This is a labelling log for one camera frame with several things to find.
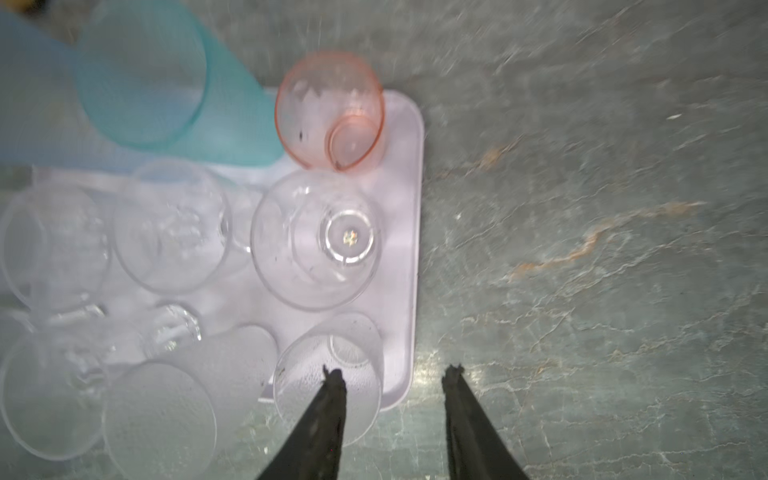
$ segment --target gray stone surface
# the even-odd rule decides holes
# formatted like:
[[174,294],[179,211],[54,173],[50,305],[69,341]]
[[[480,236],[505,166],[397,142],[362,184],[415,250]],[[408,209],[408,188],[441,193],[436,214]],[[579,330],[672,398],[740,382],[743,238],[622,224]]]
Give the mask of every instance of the gray stone surface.
[[[44,27],[71,41],[92,5]],[[263,84],[354,51],[425,117],[413,386],[341,478],[447,478],[452,362],[531,478],[768,478],[768,2],[190,6]],[[207,478],[286,432],[259,406],[241,434]],[[119,478],[13,451],[12,478]]]

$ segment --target tray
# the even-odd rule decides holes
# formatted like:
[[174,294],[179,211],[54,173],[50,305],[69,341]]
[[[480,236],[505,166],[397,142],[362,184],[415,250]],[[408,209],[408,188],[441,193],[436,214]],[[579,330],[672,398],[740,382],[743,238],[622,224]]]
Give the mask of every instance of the tray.
[[[424,163],[424,121],[418,106],[397,91],[386,91],[387,152],[379,168],[355,179],[382,209],[386,240],[376,275],[366,291],[352,303],[322,313],[305,313],[282,304],[261,283],[252,265],[233,276],[174,298],[158,297],[134,289],[120,296],[109,296],[104,305],[111,316],[121,318],[142,306],[158,301],[178,301],[191,306],[200,315],[204,335],[229,329],[239,323],[265,326],[275,337],[282,352],[295,339],[334,312],[359,311],[379,327],[384,345],[384,382],[381,410],[391,409],[408,394],[413,378],[415,339],[416,280],[419,259],[419,219],[421,217],[422,165]],[[86,135],[89,140],[97,137]],[[119,147],[99,140],[101,151]],[[225,177],[240,183],[268,187],[299,167],[287,155],[266,169],[209,165]],[[114,190],[121,183],[118,175],[88,170],[38,168],[35,181],[65,180],[89,187]],[[110,283],[123,283],[121,273],[114,273]],[[261,399],[273,401],[272,385]]]

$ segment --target turquoise plastic cup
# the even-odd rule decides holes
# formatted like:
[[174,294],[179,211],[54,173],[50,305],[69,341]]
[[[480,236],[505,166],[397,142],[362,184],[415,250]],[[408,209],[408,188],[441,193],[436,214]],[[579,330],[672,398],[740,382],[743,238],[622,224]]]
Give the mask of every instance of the turquoise plastic cup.
[[184,6],[105,2],[94,10],[77,50],[80,102],[114,142],[249,167],[282,155],[274,98]]

